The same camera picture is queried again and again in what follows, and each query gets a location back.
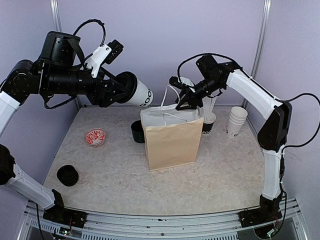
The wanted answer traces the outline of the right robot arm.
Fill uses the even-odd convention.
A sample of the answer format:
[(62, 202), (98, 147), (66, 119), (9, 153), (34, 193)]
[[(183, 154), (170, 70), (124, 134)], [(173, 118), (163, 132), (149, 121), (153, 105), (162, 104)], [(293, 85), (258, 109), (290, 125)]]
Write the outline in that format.
[(282, 178), (285, 171), (284, 154), (289, 132), (292, 105), (277, 99), (264, 89), (232, 58), (218, 63), (216, 53), (195, 55), (196, 65), (203, 76), (197, 84), (183, 82), (178, 73), (169, 84), (181, 90), (176, 99), (176, 110), (195, 110), (203, 106), (203, 98), (214, 91), (231, 88), (246, 99), (265, 119), (257, 140), (264, 157), (264, 186), (256, 210), (256, 218), (266, 222), (278, 212), (283, 197)]

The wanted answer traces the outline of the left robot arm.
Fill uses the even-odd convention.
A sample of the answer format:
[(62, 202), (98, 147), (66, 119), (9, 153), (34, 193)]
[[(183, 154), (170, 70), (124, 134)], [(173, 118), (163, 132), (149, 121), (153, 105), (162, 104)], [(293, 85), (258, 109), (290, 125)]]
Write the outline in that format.
[[(16, 112), (30, 95), (41, 95), (43, 108), (54, 110), (73, 101), (77, 95), (86, 95), (93, 106), (106, 108), (113, 103), (133, 103), (138, 79), (131, 72), (117, 76), (105, 70), (103, 64), (111, 64), (122, 52), (124, 46), (116, 39), (99, 47), (87, 57), (79, 45), (81, 38), (62, 32), (50, 31), (43, 44), (39, 58), (32, 62), (19, 61), (0, 87), (0, 136)], [(80, 60), (74, 65), (75, 55)], [(125, 84), (116, 81), (127, 77)], [(54, 95), (68, 95), (69, 99), (48, 106)], [(26, 198), (38, 204), (45, 211), (63, 223), (70, 218), (70, 211), (64, 207), (62, 196), (56, 190), (48, 189), (26, 174), (16, 163), (9, 149), (0, 145), (0, 185), (9, 186)]]

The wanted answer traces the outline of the brown paper bag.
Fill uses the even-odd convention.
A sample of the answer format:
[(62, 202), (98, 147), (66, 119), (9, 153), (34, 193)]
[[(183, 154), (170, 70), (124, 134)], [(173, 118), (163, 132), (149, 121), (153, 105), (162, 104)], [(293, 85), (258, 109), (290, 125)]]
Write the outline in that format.
[(140, 111), (149, 170), (158, 171), (196, 161), (204, 119), (197, 109), (176, 110), (177, 103)]

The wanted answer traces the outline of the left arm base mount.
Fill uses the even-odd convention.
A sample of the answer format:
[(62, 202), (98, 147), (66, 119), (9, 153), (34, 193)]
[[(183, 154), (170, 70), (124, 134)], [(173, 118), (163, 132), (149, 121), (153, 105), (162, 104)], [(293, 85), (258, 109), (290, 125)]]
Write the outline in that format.
[(87, 213), (55, 205), (44, 211), (43, 218), (54, 223), (83, 229)]

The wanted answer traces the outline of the black cup lid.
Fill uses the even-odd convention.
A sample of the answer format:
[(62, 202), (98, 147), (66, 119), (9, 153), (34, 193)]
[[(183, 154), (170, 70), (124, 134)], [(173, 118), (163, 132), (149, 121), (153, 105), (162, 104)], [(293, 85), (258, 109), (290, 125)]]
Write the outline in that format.
[(116, 80), (129, 90), (129, 93), (127, 93), (124, 98), (118, 100), (117, 103), (124, 104), (129, 102), (133, 98), (138, 87), (136, 75), (130, 71), (124, 71), (116, 76)]

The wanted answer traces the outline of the white paper cup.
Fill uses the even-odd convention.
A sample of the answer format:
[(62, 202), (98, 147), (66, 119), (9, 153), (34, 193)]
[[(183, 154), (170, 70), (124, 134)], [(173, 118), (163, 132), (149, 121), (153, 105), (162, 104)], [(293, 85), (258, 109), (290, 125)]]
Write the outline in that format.
[(125, 104), (143, 108), (149, 106), (152, 103), (153, 99), (154, 95), (151, 89), (137, 78), (136, 92), (133, 98)]

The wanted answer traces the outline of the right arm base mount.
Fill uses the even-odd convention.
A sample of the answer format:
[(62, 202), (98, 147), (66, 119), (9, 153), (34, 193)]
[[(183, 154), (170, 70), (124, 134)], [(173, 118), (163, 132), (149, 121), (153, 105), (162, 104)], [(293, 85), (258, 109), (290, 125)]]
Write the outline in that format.
[(252, 209), (245, 208), (238, 213), (238, 217), (241, 227), (246, 228), (281, 219), (282, 213), (279, 207), (272, 211), (268, 211), (263, 207), (256, 207)]

